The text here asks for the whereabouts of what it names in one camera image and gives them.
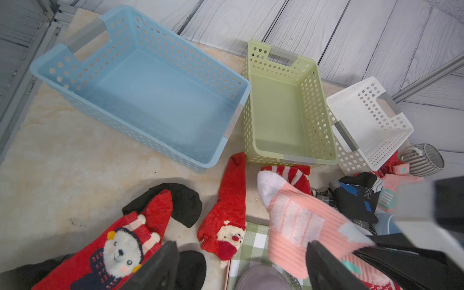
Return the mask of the pink white ribbed sock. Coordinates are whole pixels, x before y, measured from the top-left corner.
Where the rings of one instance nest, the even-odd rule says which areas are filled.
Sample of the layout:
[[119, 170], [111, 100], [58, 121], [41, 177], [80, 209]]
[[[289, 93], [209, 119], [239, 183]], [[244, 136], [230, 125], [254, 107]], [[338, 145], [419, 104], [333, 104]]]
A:
[[268, 257], [274, 264], [297, 279], [307, 279], [307, 246], [316, 240], [363, 286], [397, 289], [384, 273], [354, 255], [375, 243], [339, 211], [271, 171], [258, 174], [257, 190], [270, 217]]

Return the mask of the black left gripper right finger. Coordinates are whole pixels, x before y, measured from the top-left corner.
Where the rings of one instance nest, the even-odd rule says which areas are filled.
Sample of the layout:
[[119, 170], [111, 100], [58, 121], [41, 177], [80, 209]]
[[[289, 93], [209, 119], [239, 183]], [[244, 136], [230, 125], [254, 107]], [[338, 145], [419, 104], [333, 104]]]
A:
[[306, 267], [313, 290], [363, 288], [363, 283], [317, 240], [308, 243]]

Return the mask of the red bear Christmas sock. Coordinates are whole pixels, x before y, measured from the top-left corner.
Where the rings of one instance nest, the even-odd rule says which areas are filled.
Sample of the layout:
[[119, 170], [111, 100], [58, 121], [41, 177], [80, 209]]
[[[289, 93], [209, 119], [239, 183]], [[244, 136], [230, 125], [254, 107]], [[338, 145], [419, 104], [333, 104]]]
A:
[[119, 289], [161, 248], [173, 209], [171, 191], [163, 190], [141, 213], [133, 211], [117, 220], [33, 289]]

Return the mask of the red Santa Christmas sock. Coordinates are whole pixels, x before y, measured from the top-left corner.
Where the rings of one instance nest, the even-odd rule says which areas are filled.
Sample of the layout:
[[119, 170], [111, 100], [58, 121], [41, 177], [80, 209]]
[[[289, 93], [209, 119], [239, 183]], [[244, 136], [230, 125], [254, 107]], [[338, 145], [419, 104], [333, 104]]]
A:
[[246, 155], [230, 157], [218, 199], [197, 231], [201, 249], [216, 255], [224, 269], [242, 245], [246, 231]]

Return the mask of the black blue sport sock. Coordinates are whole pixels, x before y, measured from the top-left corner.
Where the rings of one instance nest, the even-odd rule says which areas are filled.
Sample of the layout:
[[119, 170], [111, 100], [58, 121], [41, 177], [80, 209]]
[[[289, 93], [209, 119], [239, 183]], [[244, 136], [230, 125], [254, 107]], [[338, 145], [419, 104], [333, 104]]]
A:
[[376, 224], [375, 215], [384, 181], [369, 172], [344, 176], [329, 183], [329, 190], [337, 202], [338, 210], [349, 219]]

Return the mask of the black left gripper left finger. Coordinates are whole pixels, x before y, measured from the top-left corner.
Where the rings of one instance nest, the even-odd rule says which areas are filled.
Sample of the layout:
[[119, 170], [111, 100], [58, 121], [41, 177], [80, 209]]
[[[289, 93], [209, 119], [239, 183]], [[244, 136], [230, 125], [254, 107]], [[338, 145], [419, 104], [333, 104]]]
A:
[[176, 242], [166, 242], [124, 284], [120, 290], [173, 290], [178, 270]]

